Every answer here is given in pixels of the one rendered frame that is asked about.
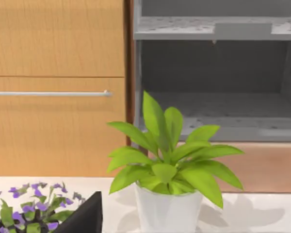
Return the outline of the plain wooden drawer front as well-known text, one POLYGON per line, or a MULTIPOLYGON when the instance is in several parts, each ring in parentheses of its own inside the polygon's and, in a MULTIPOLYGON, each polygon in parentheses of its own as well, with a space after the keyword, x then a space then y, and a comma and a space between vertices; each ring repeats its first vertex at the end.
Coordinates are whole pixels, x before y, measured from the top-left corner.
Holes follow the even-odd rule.
POLYGON ((124 74, 124 0, 0 0, 0 76, 124 74))

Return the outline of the purple flowering plant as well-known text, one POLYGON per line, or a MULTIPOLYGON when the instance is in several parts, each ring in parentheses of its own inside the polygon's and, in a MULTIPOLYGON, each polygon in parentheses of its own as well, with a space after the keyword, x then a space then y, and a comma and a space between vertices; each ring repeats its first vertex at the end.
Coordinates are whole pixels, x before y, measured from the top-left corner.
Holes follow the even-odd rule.
POLYGON ((55 183, 49 186, 49 194, 42 194, 41 189, 47 187, 45 182, 27 183, 22 187, 11 187, 8 192, 17 199, 33 190, 34 200, 20 204, 21 212, 15 211, 5 200, 0 204, 0 233, 54 233, 56 229, 73 213, 68 210, 74 201, 81 206, 85 201, 80 193, 68 193, 65 183, 55 183))

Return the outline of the green plant in white pot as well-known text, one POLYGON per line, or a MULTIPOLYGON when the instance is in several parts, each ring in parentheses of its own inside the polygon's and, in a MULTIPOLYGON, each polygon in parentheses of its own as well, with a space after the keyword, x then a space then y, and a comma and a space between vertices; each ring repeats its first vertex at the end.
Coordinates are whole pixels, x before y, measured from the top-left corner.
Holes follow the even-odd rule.
POLYGON ((108 171, 118 170, 118 174, 109 192, 135 185, 142 233, 195 233, 203 198, 219 208, 224 205, 218 179, 243 188, 238 177, 217 161, 242 151, 210 143, 218 125, 193 130, 180 145, 181 112, 175 107, 163 110, 147 92, 142 107, 145 132, 126 122, 109 123, 136 144, 110 153, 108 171))

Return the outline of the grey pierced drawer inside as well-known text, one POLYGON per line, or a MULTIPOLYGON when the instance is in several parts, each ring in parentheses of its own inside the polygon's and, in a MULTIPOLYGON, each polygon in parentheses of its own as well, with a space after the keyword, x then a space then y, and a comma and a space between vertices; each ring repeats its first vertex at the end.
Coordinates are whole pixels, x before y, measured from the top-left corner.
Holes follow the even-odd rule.
POLYGON ((134 125, 148 92, 183 115, 181 141, 291 143, 291 0, 133 0, 134 125))

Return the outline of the pale wooden drawer front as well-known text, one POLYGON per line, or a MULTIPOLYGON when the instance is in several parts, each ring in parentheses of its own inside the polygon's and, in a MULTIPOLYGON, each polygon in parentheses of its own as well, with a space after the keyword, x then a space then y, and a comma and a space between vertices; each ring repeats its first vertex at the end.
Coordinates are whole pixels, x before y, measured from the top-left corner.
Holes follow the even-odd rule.
POLYGON ((291 143, 214 142, 244 153, 216 158, 241 181, 246 193, 291 193, 291 143))

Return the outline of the wooden cupboard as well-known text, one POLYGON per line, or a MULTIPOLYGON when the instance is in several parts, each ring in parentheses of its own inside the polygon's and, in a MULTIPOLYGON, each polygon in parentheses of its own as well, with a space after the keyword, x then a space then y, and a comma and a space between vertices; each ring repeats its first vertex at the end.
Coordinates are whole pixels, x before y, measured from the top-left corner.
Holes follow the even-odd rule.
MULTIPOLYGON (((110 78, 124 78, 125 79, 125 100, 126 100, 126 119, 132 122, 134 119, 134 55, 132 52, 132 0, 124 0, 124 57, 125 57, 125 74, 122 77, 110 78)), ((2 77, 30 77, 30 76, 2 76, 2 77)), ((76 77, 46 77, 46 78, 76 78, 76 77)))

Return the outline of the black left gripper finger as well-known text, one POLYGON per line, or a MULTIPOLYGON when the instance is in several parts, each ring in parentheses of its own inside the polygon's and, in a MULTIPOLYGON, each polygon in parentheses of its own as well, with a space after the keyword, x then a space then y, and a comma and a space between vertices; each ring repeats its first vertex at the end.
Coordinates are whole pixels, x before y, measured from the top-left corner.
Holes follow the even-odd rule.
POLYGON ((102 233, 102 192, 95 192, 53 233, 102 233))

